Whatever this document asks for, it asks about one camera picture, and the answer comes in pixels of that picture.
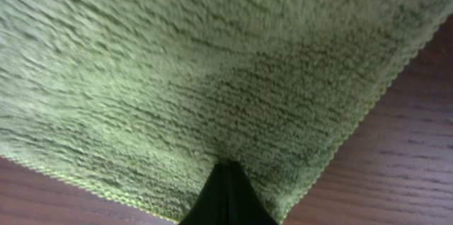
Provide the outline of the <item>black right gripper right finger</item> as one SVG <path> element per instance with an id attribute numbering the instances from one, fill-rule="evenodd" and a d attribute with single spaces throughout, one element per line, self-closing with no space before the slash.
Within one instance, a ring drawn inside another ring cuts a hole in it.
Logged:
<path id="1" fill-rule="evenodd" d="M 226 192 L 231 225 L 277 225 L 260 202 L 239 162 L 226 167 Z"/>

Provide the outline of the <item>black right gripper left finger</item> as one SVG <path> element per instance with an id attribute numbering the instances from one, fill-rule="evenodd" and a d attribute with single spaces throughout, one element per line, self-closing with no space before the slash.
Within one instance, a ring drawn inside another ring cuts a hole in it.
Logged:
<path id="1" fill-rule="evenodd" d="M 214 166 L 195 204 L 179 225 L 225 225 L 227 223 L 225 168 L 223 163 Z"/>

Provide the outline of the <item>light green microfiber cloth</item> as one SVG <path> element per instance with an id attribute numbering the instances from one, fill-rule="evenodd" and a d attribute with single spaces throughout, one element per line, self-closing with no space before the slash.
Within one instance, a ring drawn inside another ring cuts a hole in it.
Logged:
<path id="1" fill-rule="evenodd" d="M 1 155 L 180 221 L 241 163 L 280 222 L 452 0 L 1 0 Z"/>

